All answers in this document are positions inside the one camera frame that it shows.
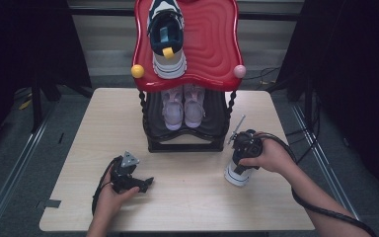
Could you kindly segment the person's left hand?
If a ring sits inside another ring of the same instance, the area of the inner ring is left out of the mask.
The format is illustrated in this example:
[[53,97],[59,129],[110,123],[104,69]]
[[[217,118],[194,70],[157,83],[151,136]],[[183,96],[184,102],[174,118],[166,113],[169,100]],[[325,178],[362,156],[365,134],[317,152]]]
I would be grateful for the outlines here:
[[106,174],[103,178],[101,192],[97,201],[94,212],[93,223],[102,227],[108,225],[112,219],[118,214],[122,205],[133,198],[140,189],[138,187],[131,188],[123,193],[116,193],[111,183],[111,175]]

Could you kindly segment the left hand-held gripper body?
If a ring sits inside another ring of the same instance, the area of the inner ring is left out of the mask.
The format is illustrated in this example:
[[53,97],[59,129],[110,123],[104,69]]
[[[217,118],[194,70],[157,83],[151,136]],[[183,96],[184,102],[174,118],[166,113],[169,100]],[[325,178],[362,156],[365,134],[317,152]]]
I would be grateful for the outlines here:
[[111,182],[116,193],[130,190],[134,187],[142,187],[142,181],[132,177],[132,173],[138,164],[139,160],[128,151],[114,159]]

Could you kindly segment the purple sandal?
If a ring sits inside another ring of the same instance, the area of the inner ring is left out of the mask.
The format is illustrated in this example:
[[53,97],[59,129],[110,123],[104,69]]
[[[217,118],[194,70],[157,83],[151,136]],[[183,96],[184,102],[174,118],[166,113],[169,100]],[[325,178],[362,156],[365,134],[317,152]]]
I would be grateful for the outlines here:
[[184,118],[183,87],[175,87],[161,92],[162,116],[168,130],[178,130]]
[[191,128],[199,127],[205,117],[203,107],[205,89],[194,84],[186,84],[184,86],[184,93],[186,126]]

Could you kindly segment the person's right hand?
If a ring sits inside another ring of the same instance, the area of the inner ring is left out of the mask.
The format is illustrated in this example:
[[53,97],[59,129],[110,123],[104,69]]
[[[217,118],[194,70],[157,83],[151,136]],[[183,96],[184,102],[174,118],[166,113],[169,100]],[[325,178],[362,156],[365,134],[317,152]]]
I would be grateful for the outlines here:
[[259,137],[262,140],[262,154],[254,158],[243,158],[239,161],[240,165],[261,167],[283,177],[288,177],[298,170],[285,144],[280,144],[265,132],[257,132],[255,137]]

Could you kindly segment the metal floor rail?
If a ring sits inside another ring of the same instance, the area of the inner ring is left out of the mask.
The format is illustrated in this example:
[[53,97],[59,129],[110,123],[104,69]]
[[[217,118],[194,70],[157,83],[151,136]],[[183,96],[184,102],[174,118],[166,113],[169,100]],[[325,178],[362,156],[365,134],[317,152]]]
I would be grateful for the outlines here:
[[375,232],[368,225],[362,222],[359,214],[357,213],[344,188],[342,187],[341,182],[336,175],[326,153],[320,145],[318,136],[312,130],[312,125],[308,125],[306,123],[306,116],[302,112],[301,108],[298,105],[293,105],[292,112],[294,113],[296,120],[300,126],[300,131],[304,134],[304,139],[308,143],[308,148],[297,159],[297,163],[300,164],[305,160],[305,157],[307,155],[312,154],[314,160],[320,167],[320,171],[322,172],[335,200],[354,216],[356,221],[362,225],[362,227],[370,234],[371,237],[377,237]]
[[4,182],[2,188],[0,189],[0,218],[3,215],[12,195],[19,184],[30,160],[35,153],[35,150],[41,141],[41,138],[46,130],[49,119],[54,113],[56,104],[51,104],[48,111],[44,114],[41,122],[38,124],[37,128],[30,134],[29,139],[23,148],[21,154],[11,169],[8,172],[6,181]]

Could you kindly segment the black metal stand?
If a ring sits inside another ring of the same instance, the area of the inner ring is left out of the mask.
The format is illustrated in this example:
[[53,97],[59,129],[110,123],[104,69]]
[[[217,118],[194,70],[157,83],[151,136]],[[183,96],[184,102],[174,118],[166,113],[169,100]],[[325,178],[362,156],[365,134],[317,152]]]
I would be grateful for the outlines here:
[[61,97],[57,88],[56,80],[49,73],[40,75],[36,74],[33,77],[32,102],[34,123],[32,132],[36,132],[43,121],[41,95],[45,95],[45,97],[51,102],[56,102]]

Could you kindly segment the navy and white sneaker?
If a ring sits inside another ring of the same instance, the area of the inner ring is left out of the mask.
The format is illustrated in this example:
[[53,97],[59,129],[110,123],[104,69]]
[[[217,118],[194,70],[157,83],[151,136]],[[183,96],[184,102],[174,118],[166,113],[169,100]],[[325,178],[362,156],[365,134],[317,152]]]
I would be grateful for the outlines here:
[[153,52],[153,69],[162,79],[179,78],[187,70],[184,27],[184,16],[176,0],[152,0],[147,36]]
[[232,185],[243,187],[249,182],[253,171],[252,167],[239,165],[231,160],[224,170],[224,177]]

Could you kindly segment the black curtain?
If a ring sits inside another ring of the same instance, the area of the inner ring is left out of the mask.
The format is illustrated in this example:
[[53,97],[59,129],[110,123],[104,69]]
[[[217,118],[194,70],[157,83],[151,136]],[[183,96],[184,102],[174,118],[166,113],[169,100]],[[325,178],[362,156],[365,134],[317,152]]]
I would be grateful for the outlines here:
[[92,87],[67,0],[0,0],[0,125],[21,88],[40,88],[50,100],[66,85]]
[[379,181],[379,0],[304,0],[277,81],[315,89]]

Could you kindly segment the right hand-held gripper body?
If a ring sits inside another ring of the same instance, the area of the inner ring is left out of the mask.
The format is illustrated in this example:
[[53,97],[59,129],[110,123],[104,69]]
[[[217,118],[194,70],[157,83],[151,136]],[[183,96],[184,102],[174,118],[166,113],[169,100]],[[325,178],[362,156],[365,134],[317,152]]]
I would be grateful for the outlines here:
[[233,149],[232,160],[230,162],[230,173],[232,175],[242,176],[253,168],[259,169],[258,166],[243,166],[240,164],[240,161],[244,158],[258,157],[263,152],[262,140],[255,136],[255,130],[238,131],[245,117],[245,115],[242,115],[241,120],[236,125],[228,141],[228,143],[232,143]]

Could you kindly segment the red and black shoe rack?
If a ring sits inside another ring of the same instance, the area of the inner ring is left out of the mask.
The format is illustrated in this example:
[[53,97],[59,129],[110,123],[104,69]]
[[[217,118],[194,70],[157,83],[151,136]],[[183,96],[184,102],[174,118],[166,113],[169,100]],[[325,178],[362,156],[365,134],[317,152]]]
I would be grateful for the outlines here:
[[[246,74],[237,41],[236,0],[176,0],[182,10],[187,70],[176,79],[162,79],[153,69],[153,52],[147,36],[152,0],[136,0],[137,40],[131,75],[139,90],[143,130],[151,152],[220,151],[230,125],[236,91]],[[205,89],[205,117],[196,128],[185,123],[184,86]],[[183,87],[184,118],[178,130],[168,130],[162,116],[161,92]]]

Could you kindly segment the grey tape strip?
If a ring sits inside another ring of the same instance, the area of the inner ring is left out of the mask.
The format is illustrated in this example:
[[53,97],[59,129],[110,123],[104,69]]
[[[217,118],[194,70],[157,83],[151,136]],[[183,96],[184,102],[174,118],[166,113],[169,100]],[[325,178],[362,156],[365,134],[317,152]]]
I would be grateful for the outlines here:
[[39,209],[46,209],[47,207],[59,208],[60,204],[61,204],[61,201],[56,200],[56,199],[40,200],[37,203],[36,208],[39,208]]

